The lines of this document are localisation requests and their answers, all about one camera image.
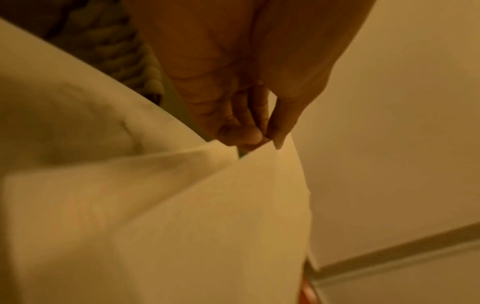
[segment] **hand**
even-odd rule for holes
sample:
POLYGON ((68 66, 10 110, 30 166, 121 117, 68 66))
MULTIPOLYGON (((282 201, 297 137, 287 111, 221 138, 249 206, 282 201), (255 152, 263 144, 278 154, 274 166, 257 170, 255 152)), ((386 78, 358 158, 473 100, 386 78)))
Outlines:
POLYGON ((127 0, 192 118, 226 145, 279 149, 375 0, 127 0), (269 90, 278 100, 269 118, 269 90))

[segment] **human hand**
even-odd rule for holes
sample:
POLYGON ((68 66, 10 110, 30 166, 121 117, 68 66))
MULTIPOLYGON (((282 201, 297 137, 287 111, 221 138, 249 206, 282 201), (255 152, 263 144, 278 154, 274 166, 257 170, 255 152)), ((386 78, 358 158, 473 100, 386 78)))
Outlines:
POLYGON ((226 145, 279 149, 375 0, 127 0, 194 121, 226 145), (277 95, 269 118, 268 93, 277 95))

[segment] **beige wall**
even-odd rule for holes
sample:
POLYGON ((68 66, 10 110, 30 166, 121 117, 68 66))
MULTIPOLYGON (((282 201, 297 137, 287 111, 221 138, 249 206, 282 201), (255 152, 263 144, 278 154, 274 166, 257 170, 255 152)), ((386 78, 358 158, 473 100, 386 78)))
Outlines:
POLYGON ((480 218, 480 2, 379 0, 293 137, 320 264, 480 218))

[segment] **skin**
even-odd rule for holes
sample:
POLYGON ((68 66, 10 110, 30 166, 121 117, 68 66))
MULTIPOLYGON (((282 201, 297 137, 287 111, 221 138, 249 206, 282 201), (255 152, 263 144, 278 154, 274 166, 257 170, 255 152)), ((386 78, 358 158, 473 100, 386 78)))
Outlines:
POLYGON ((281 148, 375 0, 127 0, 198 126, 281 148), (269 91, 277 103, 269 117, 269 91))

